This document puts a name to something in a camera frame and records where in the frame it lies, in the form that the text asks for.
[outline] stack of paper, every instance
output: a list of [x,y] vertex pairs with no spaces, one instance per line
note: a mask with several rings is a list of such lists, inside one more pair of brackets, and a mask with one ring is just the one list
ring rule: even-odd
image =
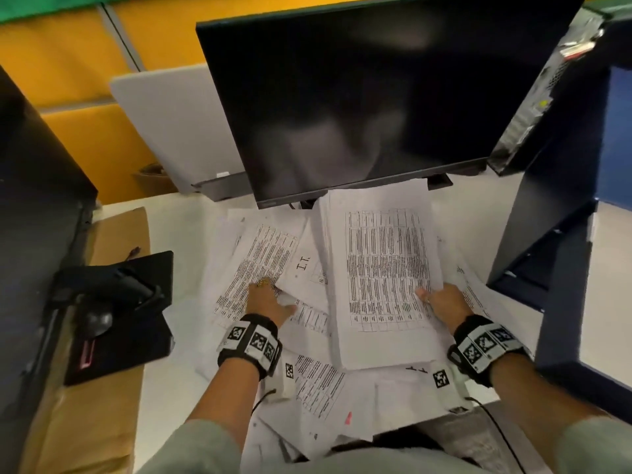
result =
[[249,283],[268,276],[279,302],[298,306],[279,330],[296,397],[257,408],[245,464],[287,450],[273,448],[275,436],[312,459],[349,438],[446,414],[427,362],[446,359],[453,340],[415,295],[440,289],[442,269],[474,312],[522,338],[458,252],[437,242],[423,180],[334,190],[312,211],[230,210],[215,234],[200,291],[202,375],[217,371],[217,345],[245,313]]
[[431,307],[415,295],[443,285],[427,182],[333,190],[315,208],[335,364],[355,370],[443,357]]

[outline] white desk surface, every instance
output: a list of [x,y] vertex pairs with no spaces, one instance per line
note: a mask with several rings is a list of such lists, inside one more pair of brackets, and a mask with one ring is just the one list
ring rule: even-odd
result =
[[[435,221],[457,244],[471,268],[487,280],[513,206],[520,175],[498,178],[489,170],[479,176],[451,176],[454,186],[432,191]],[[145,206],[152,252],[174,252],[173,305],[166,311],[176,339],[168,358],[145,367],[138,413],[134,471],[162,446],[185,420],[208,382],[195,369],[198,309],[195,293],[200,287],[205,253],[217,217],[229,208],[255,208],[247,197],[214,203],[202,195],[162,195],[104,206],[95,221]],[[541,313],[497,294],[528,333],[525,343],[535,350]],[[472,397],[489,403],[498,398],[493,390],[468,382]],[[428,419],[445,414],[437,403],[429,403]]]

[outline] person's right hand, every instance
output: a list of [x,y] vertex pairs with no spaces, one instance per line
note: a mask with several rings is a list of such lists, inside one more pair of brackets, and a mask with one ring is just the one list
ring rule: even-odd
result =
[[447,326],[450,334],[454,334],[465,318],[473,314],[463,294],[454,284],[444,284],[443,289],[429,293],[419,287],[415,291],[423,302],[430,303],[433,311]]

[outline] cable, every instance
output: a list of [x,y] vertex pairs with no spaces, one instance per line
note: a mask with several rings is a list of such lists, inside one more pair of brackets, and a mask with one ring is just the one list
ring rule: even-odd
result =
[[268,396],[270,396],[270,394],[274,394],[275,392],[276,392],[276,389],[271,389],[271,390],[269,390],[268,392],[266,392],[263,396],[261,396],[261,399],[259,399],[259,400],[257,401],[257,404],[255,404],[255,407],[254,407],[254,408],[252,408],[252,412],[251,412],[250,414],[252,415],[252,413],[254,413],[254,412],[255,412],[255,409],[257,409],[257,407],[259,407],[259,404],[261,404],[261,402],[262,402],[265,398],[267,398]]
[[496,419],[494,419],[494,416],[487,410],[487,408],[485,406],[483,406],[483,403],[481,403],[478,399],[474,399],[474,398],[466,398],[468,401],[474,401],[475,403],[478,404],[478,406],[481,407],[481,409],[483,409],[485,411],[485,414],[487,414],[489,416],[489,418],[492,420],[492,422],[494,423],[494,425],[496,426],[496,429],[498,429],[498,432],[501,433],[502,436],[502,440],[505,441],[505,444],[507,444],[507,447],[510,448],[511,454],[514,456],[514,459],[517,462],[518,467],[520,468],[520,470],[523,472],[523,474],[526,474],[526,470],[525,468],[522,466],[522,464],[520,463],[520,460],[517,458],[517,455],[515,453],[515,451],[513,450],[513,448],[511,447],[510,442],[507,440],[507,438],[505,437],[504,432],[502,431],[501,427],[498,425],[498,423],[496,422]]

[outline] white device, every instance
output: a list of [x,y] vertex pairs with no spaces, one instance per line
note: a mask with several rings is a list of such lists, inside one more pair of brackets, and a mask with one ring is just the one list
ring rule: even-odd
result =
[[437,397],[446,411],[452,414],[464,414],[473,409],[464,378],[455,376],[452,365],[443,361],[431,362],[431,374],[437,388]]
[[268,403],[292,399],[296,396],[294,365],[283,352],[281,352],[274,374],[264,379],[264,393],[273,389],[276,389],[276,392],[265,398],[265,401]]

